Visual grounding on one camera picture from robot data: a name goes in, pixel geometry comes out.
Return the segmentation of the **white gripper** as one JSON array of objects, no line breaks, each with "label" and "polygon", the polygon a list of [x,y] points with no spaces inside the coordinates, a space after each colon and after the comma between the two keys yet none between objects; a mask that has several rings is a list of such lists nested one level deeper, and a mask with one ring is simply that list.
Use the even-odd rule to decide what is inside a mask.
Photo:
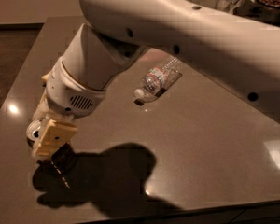
[{"label": "white gripper", "polygon": [[[33,114],[42,119],[49,108],[58,114],[83,118],[90,115],[104,100],[105,91],[95,91],[75,81],[63,65],[60,57],[49,72],[45,93]],[[38,137],[34,141],[32,156],[50,159],[60,147],[76,134],[77,126],[70,122],[45,119],[41,122]]]}]

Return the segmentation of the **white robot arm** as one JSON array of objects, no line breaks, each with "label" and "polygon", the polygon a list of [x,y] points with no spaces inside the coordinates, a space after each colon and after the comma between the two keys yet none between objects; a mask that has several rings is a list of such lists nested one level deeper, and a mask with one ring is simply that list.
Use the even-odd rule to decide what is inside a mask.
[{"label": "white robot arm", "polygon": [[43,77],[27,130],[48,160],[91,114],[111,80],[152,47],[167,52],[280,123],[280,28],[186,0],[79,0],[86,18]]}]

